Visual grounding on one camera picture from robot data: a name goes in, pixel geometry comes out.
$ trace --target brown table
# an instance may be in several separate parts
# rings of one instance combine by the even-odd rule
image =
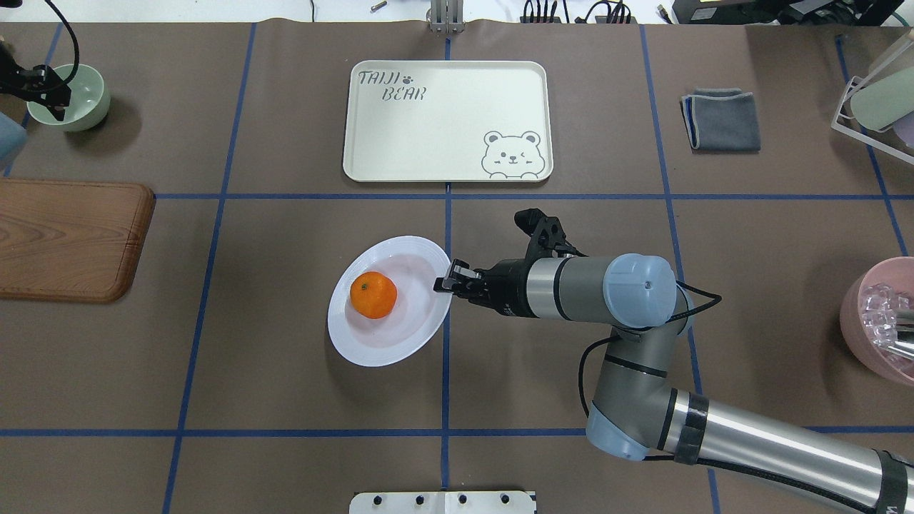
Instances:
[[[40,62],[55,26],[7,25]],[[914,390],[864,368],[837,325],[851,283],[914,241],[911,170],[876,155],[877,173],[828,126],[835,35],[860,73],[897,31],[473,22],[448,47],[420,22],[75,28],[111,84],[109,119],[82,134],[30,123],[11,176],[142,182],[157,204],[119,302],[0,301],[0,510],[346,512],[356,491],[446,486],[535,490],[540,512],[829,512],[590,446],[575,372],[606,327],[455,301],[396,365],[335,352],[326,308],[361,251],[414,234],[487,267],[523,253],[512,214],[527,207],[588,254],[662,255],[724,295],[681,340],[675,387],[914,455]],[[544,66],[547,182],[345,177],[352,66],[446,57]],[[61,37],[53,62],[68,59]],[[691,152],[679,96],[734,86],[758,96],[761,152]]]

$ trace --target green bowl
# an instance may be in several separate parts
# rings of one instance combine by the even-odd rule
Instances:
[[[72,69],[72,64],[64,64],[54,68],[54,71],[60,78],[66,79]],[[80,64],[76,76],[69,83],[69,88],[72,93],[62,122],[54,119],[48,108],[39,103],[28,102],[28,113],[37,122],[64,132],[86,130],[99,124],[108,113],[112,101],[99,71],[92,66]]]

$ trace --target pink bowl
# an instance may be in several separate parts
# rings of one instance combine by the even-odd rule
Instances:
[[[878,348],[866,336],[860,316],[860,299],[867,287],[880,282],[898,292],[914,293],[914,257],[895,257],[880,262],[851,286],[841,304],[841,332],[847,346],[865,366],[889,380],[914,386],[914,367],[907,367],[906,372],[897,369],[887,359],[892,354]]]

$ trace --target white label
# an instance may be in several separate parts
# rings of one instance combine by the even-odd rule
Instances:
[[[716,7],[706,7],[704,9],[696,9],[695,12],[692,13],[692,19],[689,21],[711,19],[711,17],[714,16],[714,13],[716,13],[716,12],[717,12]]]

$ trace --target white plate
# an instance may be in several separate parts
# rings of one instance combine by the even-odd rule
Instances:
[[[387,366],[422,348],[448,314],[450,293],[435,293],[435,278],[448,272],[451,261],[440,246],[425,238],[399,236],[372,246],[349,264],[336,283],[327,329],[346,360],[360,366]],[[349,301],[349,287],[365,272],[379,272],[397,287],[389,315],[364,317]]]
[[[532,61],[359,62],[343,169],[358,181],[543,180],[552,173],[546,71]]]

